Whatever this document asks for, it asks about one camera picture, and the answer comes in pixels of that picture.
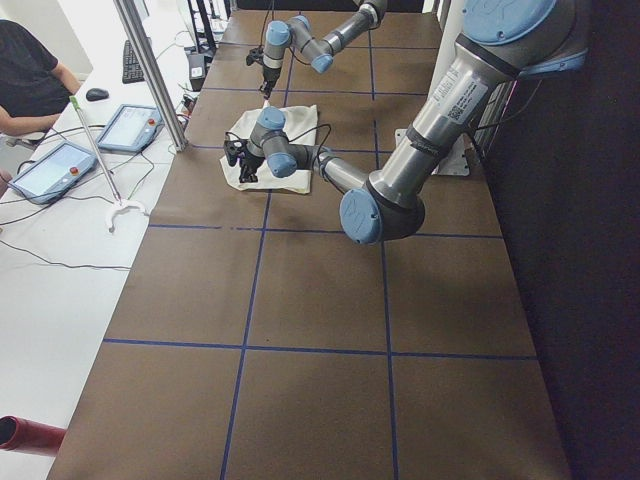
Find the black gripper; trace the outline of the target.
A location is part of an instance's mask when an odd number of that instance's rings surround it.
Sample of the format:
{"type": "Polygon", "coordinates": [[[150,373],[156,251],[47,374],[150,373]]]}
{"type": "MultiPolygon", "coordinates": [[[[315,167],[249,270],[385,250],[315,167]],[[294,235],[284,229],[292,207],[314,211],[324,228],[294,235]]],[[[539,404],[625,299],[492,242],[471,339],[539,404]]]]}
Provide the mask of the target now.
{"type": "Polygon", "coordinates": [[[224,152],[231,167],[239,166],[241,183],[258,181],[257,170],[261,166],[261,157],[249,150],[247,140],[225,140],[224,152]]]}
{"type": "Polygon", "coordinates": [[[258,64],[262,67],[263,83],[260,92],[264,98],[270,97],[269,86],[275,86],[280,78],[280,68],[269,66],[267,61],[268,58],[265,57],[264,48],[261,46],[250,49],[245,59],[247,66],[258,64]]]}

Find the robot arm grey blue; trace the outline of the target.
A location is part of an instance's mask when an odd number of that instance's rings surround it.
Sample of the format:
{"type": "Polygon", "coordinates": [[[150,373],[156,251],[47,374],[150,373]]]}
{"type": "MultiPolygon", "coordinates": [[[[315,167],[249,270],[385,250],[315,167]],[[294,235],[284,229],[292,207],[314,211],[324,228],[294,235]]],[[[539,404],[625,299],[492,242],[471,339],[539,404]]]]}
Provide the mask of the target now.
{"type": "Polygon", "coordinates": [[[408,237],[425,218],[419,193],[456,140],[472,127],[501,84],[580,68],[588,1],[466,1],[455,57],[382,169],[366,174],[323,146],[296,145],[284,113],[260,111],[246,139],[228,134],[226,160],[251,183],[265,165],[277,178],[315,170],[342,192],[340,221],[356,243],[408,237]]]}
{"type": "Polygon", "coordinates": [[[355,4],[357,11],[320,39],[313,35],[304,15],[269,22],[264,42],[251,49],[246,57],[248,66],[257,63],[262,67],[263,82],[259,91],[265,100],[270,99],[280,78],[287,49],[295,49],[317,73],[323,74],[332,66],[338,53],[361,34],[381,25],[387,11],[386,1],[355,1],[355,4]]]}

